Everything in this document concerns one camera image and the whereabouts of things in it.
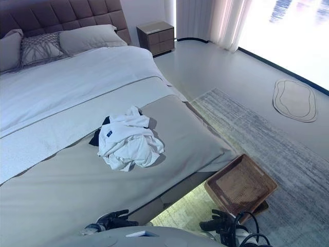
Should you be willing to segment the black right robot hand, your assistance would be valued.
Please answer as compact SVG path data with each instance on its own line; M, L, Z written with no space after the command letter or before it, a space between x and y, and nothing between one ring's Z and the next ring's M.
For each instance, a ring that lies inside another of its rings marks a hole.
M227 213L225 211L220 211L217 209L212 209L212 220L203 221L199 223L200 228L203 231L216 231L217 233L230 233L236 230L237 222L235 220L239 220L243 213L237 214L234 217L232 214Z

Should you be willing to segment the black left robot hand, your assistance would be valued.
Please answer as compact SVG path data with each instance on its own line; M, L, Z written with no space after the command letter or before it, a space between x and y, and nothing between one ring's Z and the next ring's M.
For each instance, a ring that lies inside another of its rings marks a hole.
M121 227L138 226L139 223L137 221L128 220L128 214L128 209L114 211L100 217L96 223L102 225L105 230Z

